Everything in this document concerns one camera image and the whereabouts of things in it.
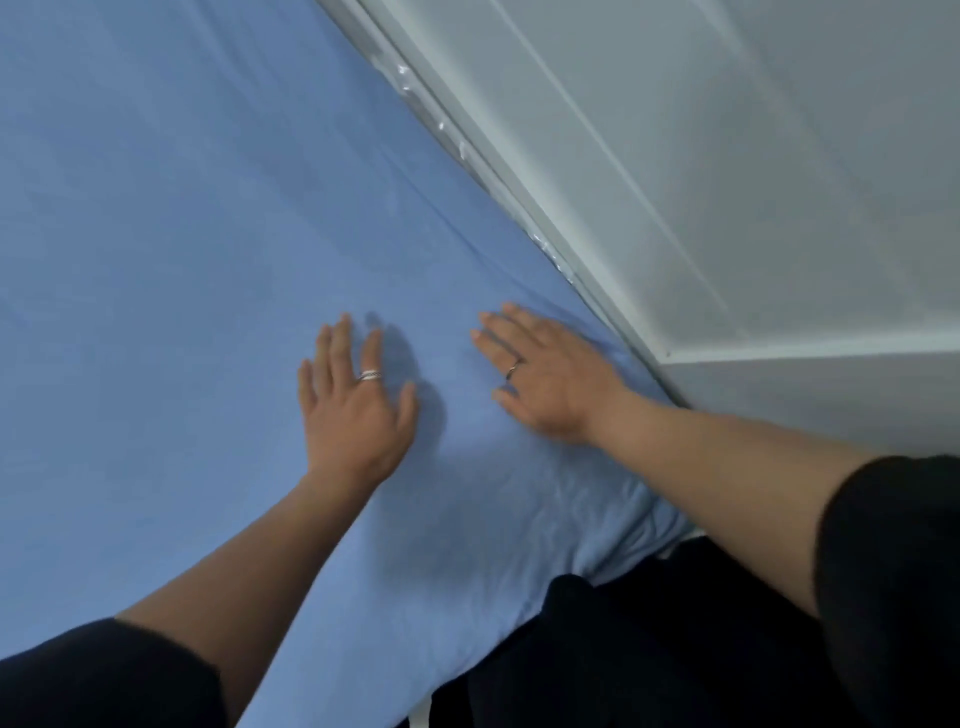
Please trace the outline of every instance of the skin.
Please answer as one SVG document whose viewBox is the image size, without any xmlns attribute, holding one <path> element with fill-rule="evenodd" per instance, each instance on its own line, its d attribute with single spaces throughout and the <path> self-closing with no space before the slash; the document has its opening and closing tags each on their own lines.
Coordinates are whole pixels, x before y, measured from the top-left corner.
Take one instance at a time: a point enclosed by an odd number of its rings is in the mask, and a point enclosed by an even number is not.
<svg viewBox="0 0 960 728">
<path fill-rule="evenodd" d="M 502 374 L 516 363 L 513 352 L 524 359 L 511 377 L 516 393 L 493 392 L 507 412 L 547 437 L 604 450 L 754 574 L 816 614 L 820 519 L 844 480 L 875 454 L 647 400 L 589 343 L 512 303 L 480 321 L 484 330 L 471 338 Z"/>
<path fill-rule="evenodd" d="M 813 553 L 824 508 L 873 456 L 773 425 L 664 407 L 631 392 L 589 343 L 507 303 L 470 336 L 511 384 L 493 398 L 536 432 L 603 449 L 642 475 L 757 576 L 811 614 Z M 513 350 L 498 341 L 505 342 Z M 381 368 L 381 334 L 361 369 Z M 260 684 L 317 573 L 413 442 L 417 398 L 393 406 L 357 382 L 350 319 L 317 337 L 298 375 L 308 472 L 281 502 L 117 618 L 215 666 L 231 724 Z"/>
</svg>

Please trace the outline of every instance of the wide silver band ring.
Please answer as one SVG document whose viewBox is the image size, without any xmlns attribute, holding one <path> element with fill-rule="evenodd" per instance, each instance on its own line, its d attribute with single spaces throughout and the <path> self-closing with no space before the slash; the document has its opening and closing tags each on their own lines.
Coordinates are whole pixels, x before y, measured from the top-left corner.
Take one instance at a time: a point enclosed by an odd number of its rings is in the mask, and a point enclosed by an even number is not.
<svg viewBox="0 0 960 728">
<path fill-rule="evenodd" d="M 506 377 L 507 381 L 510 381 L 510 377 L 514 375 L 514 372 L 516 371 L 516 368 L 517 368 L 518 366 L 520 366 L 520 364 L 526 364 L 526 363 L 527 363 L 527 360 L 526 360 L 526 359 L 524 359 L 523 357 L 519 358 L 519 359 L 516 361 L 516 364 L 514 364 L 514 366 L 512 366 L 512 367 L 510 368 L 510 370 L 507 372 L 507 374 L 504 375 L 504 377 Z"/>
</svg>

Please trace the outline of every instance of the person's right arm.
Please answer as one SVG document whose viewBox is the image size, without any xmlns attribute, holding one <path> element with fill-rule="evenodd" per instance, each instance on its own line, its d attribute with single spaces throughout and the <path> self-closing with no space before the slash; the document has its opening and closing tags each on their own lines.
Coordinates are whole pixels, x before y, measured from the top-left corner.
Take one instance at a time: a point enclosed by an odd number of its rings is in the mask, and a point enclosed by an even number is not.
<svg viewBox="0 0 960 728">
<path fill-rule="evenodd" d="M 594 445 L 687 513 L 748 569 L 810 614 L 820 519 L 843 482 L 876 456 L 766 423 L 663 406 L 561 324 L 506 304 L 481 314 L 474 343 L 511 377 L 494 398 L 525 425 Z"/>
</svg>

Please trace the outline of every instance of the fitted sheet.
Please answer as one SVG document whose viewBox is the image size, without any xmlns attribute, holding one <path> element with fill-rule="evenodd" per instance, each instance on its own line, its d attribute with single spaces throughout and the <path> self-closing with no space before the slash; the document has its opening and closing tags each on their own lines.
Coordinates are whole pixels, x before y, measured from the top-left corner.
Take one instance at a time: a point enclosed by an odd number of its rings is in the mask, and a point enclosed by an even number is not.
<svg viewBox="0 0 960 728">
<path fill-rule="evenodd" d="M 244 725 L 382 728 L 684 518 L 490 399 L 476 312 L 554 316 L 662 391 L 311 0 L 0 9 L 0 654 L 112 614 L 305 467 L 321 322 L 386 328 L 417 441 Z"/>
</svg>

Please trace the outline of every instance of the wall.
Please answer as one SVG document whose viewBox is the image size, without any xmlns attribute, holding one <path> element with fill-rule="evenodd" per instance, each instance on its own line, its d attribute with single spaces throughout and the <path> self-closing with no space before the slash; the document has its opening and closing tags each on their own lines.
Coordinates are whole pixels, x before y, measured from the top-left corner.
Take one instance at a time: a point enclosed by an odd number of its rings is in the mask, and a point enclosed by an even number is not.
<svg viewBox="0 0 960 728">
<path fill-rule="evenodd" d="M 363 5 L 691 403 L 960 450 L 960 6 Z"/>
</svg>

